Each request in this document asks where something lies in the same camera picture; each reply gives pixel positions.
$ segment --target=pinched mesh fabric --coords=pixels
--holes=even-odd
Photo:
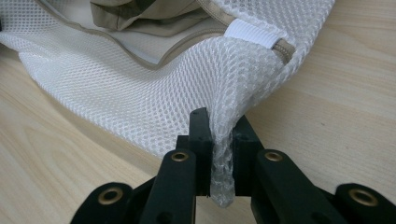
[[[27,0],[0,2],[0,42],[20,53],[32,78],[62,105],[158,157],[188,134],[190,112],[207,107],[216,144],[211,195],[227,206],[234,194],[233,126],[297,70],[333,0],[215,2],[295,45],[291,62],[284,66],[269,49],[216,37],[151,71],[115,42],[70,28]]]

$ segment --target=clamp jaw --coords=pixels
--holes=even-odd
[[[136,189],[99,187],[71,223],[195,223],[195,197],[210,196],[212,148],[206,109],[194,110],[189,135],[177,138],[156,177]],[[251,197],[257,223],[396,223],[396,206],[373,189],[345,184],[332,195],[315,187],[288,155],[264,149],[245,117],[232,148],[235,195]]]

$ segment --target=white mesh fabric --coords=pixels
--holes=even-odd
[[[133,54],[153,64],[158,64],[170,48],[189,35],[205,29],[224,29],[224,26],[219,22],[207,18],[191,28],[169,37],[148,35],[129,29],[118,32],[97,27],[93,23],[90,0],[67,0],[67,3],[64,0],[40,1],[47,7],[54,8],[52,12],[67,21],[76,22],[84,28],[96,29],[111,35]]]
[[[233,200],[232,127],[298,68],[332,0],[216,2],[286,37],[297,48],[292,61],[283,66],[269,49],[217,37],[150,71],[114,42],[67,27],[27,0],[0,2],[0,42],[20,53],[32,78],[61,104],[159,157],[188,133],[190,112],[206,106],[216,144],[211,194],[226,206]]]

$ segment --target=wooden table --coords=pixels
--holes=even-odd
[[[247,117],[319,187],[396,203],[396,2],[339,0],[299,73]],[[64,109],[0,47],[0,223],[67,223],[96,187],[136,187],[160,160]],[[198,199],[197,223],[254,223],[248,198]]]

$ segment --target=beige fabric trim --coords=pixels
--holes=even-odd
[[[124,4],[122,7],[105,7],[91,2],[91,12],[96,26],[118,31],[130,26],[142,13],[134,2]]]
[[[230,23],[235,19],[234,16],[231,16],[225,13],[218,5],[213,3],[211,0],[197,0],[199,5],[209,14],[212,18],[217,21],[223,23],[226,26],[229,26]]]
[[[170,20],[137,20],[127,29],[150,35],[172,36],[208,17],[209,15],[203,9],[199,8]]]
[[[143,60],[142,58],[136,56],[131,51],[126,49],[119,41],[117,41],[111,35],[108,35],[101,31],[84,28],[76,22],[66,21],[64,18],[60,17],[58,14],[54,13],[51,9],[49,9],[40,0],[35,0],[35,2],[38,3],[51,16],[56,18],[59,22],[63,23],[64,25],[69,26],[76,30],[80,30],[81,32],[84,32],[84,33],[102,36],[102,37],[108,39],[109,41],[112,41],[112,42],[118,44],[125,51],[125,53],[128,54],[134,61],[136,61],[137,63],[139,63],[140,65],[142,65],[143,67],[145,67],[149,70],[158,70],[161,67],[165,66],[166,64],[170,63],[180,53],[182,53],[184,50],[190,48],[191,46],[193,46],[207,38],[210,38],[213,36],[221,36],[225,32],[225,29],[209,29],[209,30],[203,30],[203,31],[195,33],[193,35],[189,35],[189,36],[183,38],[182,40],[178,41],[172,48],[170,48],[168,51],[166,51],[166,53],[163,55],[163,57],[161,58],[159,63],[155,64],[155,63],[150,63],[150,62]]]
[[[91,0],[91,3],[105,6],[105,7],[117,7],[131,2],[131,0]]]

